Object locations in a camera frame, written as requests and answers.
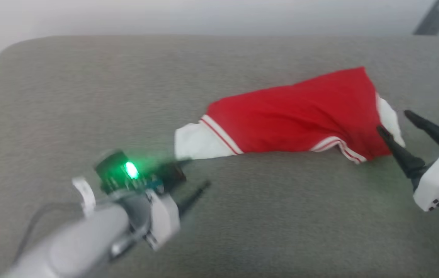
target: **gray table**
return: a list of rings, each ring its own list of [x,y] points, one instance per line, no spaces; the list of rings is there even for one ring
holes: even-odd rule
[[[0,55],[0,273],[34,210],[75,201],[70,179],[120,147],[170,153],[209,102],[367,67],[383,98],[439,123],[437,37],[49,37]],[[409,150],[439,148],[400,115]],[[392,158],[338,150],[193,162],[214,185],[158,253],[110,277],[439,276],[439,210],[424,213]],[[44,218],[34,241],[73,217]]]

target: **white wall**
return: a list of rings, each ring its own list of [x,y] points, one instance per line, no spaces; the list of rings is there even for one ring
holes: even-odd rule
[[[433,0],[0,0],[0,51],[51,35],[408,35]]]

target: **black cable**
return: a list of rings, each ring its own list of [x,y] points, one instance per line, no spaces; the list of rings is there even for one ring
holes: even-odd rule
[[[48,203],[39,208],[34,216],[32,216],[29,221],[29,225],[27,226],[26,231],[24,232],[24,236],[22,237],[22,241],[20,241],[19,247],[17,248],[17,252],[15,253],[15,257],[13,259],[12,264],[16,264],[20,259],[20,256],[24,253],[24,249],[27,246],[29,238],[36,227],[37,222],[43,217],[46,213],[54,210],[82,210],[82,206],[80,203]]]

